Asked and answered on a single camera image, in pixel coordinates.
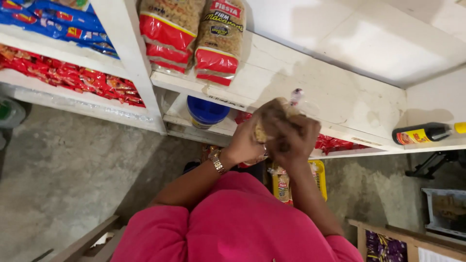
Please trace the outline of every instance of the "handwritten label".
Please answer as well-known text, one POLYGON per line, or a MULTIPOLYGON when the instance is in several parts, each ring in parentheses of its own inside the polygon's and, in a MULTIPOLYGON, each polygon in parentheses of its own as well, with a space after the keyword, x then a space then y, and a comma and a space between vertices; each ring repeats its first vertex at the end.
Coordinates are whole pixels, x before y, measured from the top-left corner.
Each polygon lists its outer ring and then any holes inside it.
POLYGON ((371 144, 371 145, 381 145, 379 143, 376 143, 376 142, 370 142, 370 141, 367 141, 367 140, 364 140, 364 139, 360 139, 360 138, 351 138, 352 140, 356 140, 356 141, 361 141, 361 142, 365 142, 365 143, 368 143, 368 144, 371 144))
POLYGON ((240 108, 246 108, 246 106, 242 105, 242 104, 239 104, 239 103, 234 103, 234 102, 231 102, 231 101, 228 101, 226 99, 222 99, 222 98, 218 98, 218 97, 214 97, 214 96, 207 96, 208 98, 211 98, 211 99, 214 99, 214 100, 217 100, 217 101, 220 101, 220 102, 224 102, 228 105, 232 105, 232 106, 236 106, 236 107, 240 107, 240 108))

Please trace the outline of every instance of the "sauce bottle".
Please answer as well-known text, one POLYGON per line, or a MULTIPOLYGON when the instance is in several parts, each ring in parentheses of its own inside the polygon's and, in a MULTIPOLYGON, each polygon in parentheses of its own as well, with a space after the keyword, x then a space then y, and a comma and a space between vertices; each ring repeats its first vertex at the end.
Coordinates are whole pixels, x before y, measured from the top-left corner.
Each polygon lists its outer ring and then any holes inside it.
POLYGON ((431 122, 414 126, 396 128, 391 136, 398 145, 437 142, 454 133, 466 133, 466 122, 444 124, 431 122))

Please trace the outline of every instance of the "gold watch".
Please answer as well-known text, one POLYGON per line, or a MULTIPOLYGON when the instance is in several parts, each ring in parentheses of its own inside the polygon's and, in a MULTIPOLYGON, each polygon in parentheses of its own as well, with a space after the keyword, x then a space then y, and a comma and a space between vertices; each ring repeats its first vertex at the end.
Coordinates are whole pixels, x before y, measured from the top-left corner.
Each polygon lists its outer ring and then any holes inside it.
POLYGON ((220 173, 220 175, 223 175, 226 173, 226 169, 223 167, 222 163, 220 163, 220 159, 218 156, 211 158, 213 162, 213 166, 217 171, 220 173))

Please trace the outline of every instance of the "hand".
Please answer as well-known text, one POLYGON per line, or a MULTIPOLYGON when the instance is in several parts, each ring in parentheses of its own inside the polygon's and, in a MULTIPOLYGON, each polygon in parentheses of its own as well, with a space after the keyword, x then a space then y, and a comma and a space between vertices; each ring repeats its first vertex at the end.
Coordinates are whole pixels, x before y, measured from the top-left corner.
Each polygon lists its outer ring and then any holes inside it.
POLYGON ((274 121, 280 136, 267 141, 266 145, 270 157, 292 177, 309 169, 309 155, 315 147, 321 125, 301 115, 292 116, 289 121, 290 123, 278 119, 274 121))
POLYGON ((220 162, 223 166, 230 169, 234 165, 255 159, 265 153, 264 145, 254 139, 254 128, 258 120, 258 116, 253 115, 249 120, 238 125, 230 145, 220 154, 220 162))

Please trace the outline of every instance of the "pink shirt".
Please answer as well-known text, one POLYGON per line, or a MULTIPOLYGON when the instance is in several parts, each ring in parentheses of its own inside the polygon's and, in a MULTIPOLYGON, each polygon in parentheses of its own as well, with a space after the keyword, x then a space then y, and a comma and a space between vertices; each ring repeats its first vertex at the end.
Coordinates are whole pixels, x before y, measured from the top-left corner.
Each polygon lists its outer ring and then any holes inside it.
POLYGON ((189 213, 150 207, 135 214, 112 262, 362 262, 341 236, 324 237, 303 212, 248 173, 228 172, 189 213))

